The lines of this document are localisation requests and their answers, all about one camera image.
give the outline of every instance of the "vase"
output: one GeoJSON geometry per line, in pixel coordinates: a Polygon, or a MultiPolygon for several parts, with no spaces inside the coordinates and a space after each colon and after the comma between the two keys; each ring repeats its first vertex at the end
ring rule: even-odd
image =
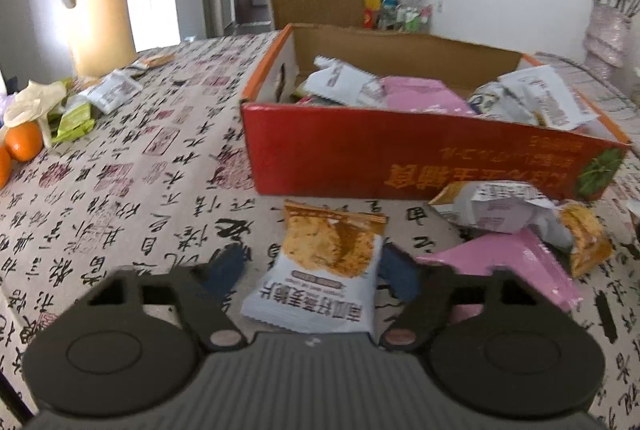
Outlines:
{"type": "Polygon", "coordinates": [[[594,2],[584,37],[587,56],[584,65],[599,80],[612,84],[616,68],[624,65],[631,20],[619,9],[594,2]]]}

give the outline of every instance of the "orange fruit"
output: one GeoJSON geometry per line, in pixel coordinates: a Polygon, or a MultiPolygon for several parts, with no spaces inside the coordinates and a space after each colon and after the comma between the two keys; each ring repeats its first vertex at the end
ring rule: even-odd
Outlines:
{"type": "Polygon", "coordinates": [[[35,121],[11,127],[4,136],[4,147],[16,161],[31,161],[42,150],[42,133],[35,121]]]}
{"type": "Polygon", "coordinates": [[[6,151],[4,146],[0,146],[0,188],[4,188],[4,185],[9,180],[11,175],[11,156],[6,151]]]}

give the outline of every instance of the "thermos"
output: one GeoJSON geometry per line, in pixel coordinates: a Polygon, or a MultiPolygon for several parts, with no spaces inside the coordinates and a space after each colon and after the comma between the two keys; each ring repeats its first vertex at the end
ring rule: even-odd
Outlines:
{"type": "Polygon", "coordinates": [[[103,76],[136,60],[127,0],[62,0],[78,76],[103,76]]]}

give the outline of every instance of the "pink snack bag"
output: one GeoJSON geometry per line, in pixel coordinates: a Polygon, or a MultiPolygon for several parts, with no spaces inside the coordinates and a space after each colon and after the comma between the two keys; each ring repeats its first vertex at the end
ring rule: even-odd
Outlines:
{"type": "Polygon", "coordinates": [[[440,80],[387,76],[380,81],[386,92],[386,106],[393,110],[475,115],[466,101],[440,80]]]}
{"type": "MultiPolygon", "coordinates": [[[[451,250],[416,257],[419,264],[434,262],[452,266],[459,273],[487,276],[508,268],[564,311],[582,301],[580,291],[553,254],[529,229],[517,233],[489,233],[451,250]]],[[[475,316],[481,306],[457,306],[452,322],[475,316]]]]}

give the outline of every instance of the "calligraphy print tablecloth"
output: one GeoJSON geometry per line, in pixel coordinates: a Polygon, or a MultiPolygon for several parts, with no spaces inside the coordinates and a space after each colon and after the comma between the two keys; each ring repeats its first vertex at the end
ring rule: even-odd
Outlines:
{"type": "MultiPolygon", "coordinates": [[[[262,285],[284,238],[283,198],[261,197],[253,189],[238,94],[273,38],[179,46],[175,61],[151,71],[132,102],[98,120],[86,137],[17,169],[0,192],[0,368],[32,408],[21,377],[27,344],[118,267],[167,272],[206,262],[226,244],[239,242],[247,270],[223,307],[248,337],[269,330],[239,310],[248,292],[262,285]]],[[[640,161],[629,156],[616,185],[596,206],[616,254],[580,281],[584,302],[572,313],[606,354],[607,376],[592,412],[612,430],[633,428],[640,420],[640,280],[634,268],[640,251],[621,202],[640,190],[639,168],[640,161]],[[618,330],[613,342],[604,336],[594,306],[600,291],[618,330]]],[[[386,235],[413,254],[462,242],[458,230],[421,201],[301,200],[384,213],[386,235]]],[[[400,309],[379,285],[378,333],[400,309]]],[[[14,427],[2,411],[0,430],[14,427]]]]}

